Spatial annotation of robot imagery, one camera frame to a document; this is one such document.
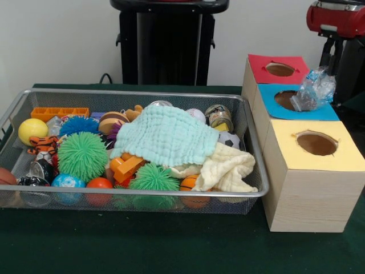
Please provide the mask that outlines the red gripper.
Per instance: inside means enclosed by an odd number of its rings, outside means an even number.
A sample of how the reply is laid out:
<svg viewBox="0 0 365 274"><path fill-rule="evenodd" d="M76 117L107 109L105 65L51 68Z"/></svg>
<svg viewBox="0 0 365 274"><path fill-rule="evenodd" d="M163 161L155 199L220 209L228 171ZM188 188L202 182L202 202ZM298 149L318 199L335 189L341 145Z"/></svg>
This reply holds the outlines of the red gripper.
<svg viewBox="0 0 365 274"><path fill-rule="evenodd" d="M314 1L308 8L306 23L313 32L338 35L327 37L319 63L321 67L328 67L333 57L332 76L336 76L346 41L344 38L364 36L364 1Z"/></svg>

